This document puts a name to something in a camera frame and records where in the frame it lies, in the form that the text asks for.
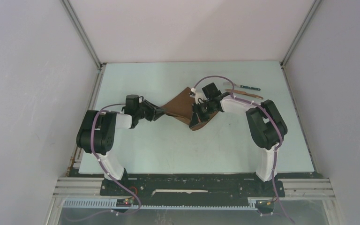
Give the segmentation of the brown cloth napkin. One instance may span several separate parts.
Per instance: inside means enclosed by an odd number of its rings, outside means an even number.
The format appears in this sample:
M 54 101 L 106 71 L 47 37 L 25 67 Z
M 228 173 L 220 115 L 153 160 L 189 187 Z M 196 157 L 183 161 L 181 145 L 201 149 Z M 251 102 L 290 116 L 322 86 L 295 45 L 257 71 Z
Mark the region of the brown cloth napkin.
M 176 97 L 161 106 L 166 115 L 185 123 L 187 126 L 189 126 L 192 119 L 192 104 L 195 103 L 195 99 L 189 95 L 190 92 L 191 89 L 186 87 Z

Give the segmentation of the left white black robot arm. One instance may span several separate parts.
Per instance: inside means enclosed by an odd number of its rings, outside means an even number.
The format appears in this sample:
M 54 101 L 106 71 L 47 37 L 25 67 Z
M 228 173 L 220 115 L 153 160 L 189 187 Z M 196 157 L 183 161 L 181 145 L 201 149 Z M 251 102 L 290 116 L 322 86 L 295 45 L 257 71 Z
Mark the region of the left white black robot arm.
M 165 109 L 139 95 L 127 95 L 124 103 L 107 105 L 97 110 L 87 110 L 76 136 L 77 147 L 92 154 L 106 179 L 113 180 L 111 189 L 118 195 L 129 191 L 129 182 L 122 177 L 125 168 L 117 158 L 110 156 L 117 129 L 133 129 L 140 120 L 156 121 Z

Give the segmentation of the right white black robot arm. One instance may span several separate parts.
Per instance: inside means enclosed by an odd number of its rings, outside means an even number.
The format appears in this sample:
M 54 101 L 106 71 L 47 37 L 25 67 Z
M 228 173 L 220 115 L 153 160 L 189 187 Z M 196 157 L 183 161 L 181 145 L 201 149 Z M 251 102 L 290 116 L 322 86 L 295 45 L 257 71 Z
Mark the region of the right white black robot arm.
M 254 190 L 260 196 L 270 193 L 273 189 L 270 180 L 276 176 L 278 148 L 288 132 L 275 103 L 266 100 L 258 104 L 241 99 L 232 92 L 219 91 L 214 83 L 203 87 L 201 92 L 192 88 L 190 96 L 195 100 L 190 128 L 207 122 L 217 112 L 246 116 L 252 140 L 262 149 L 260 164 L 256 169 L 259 180 L 254 182 Z

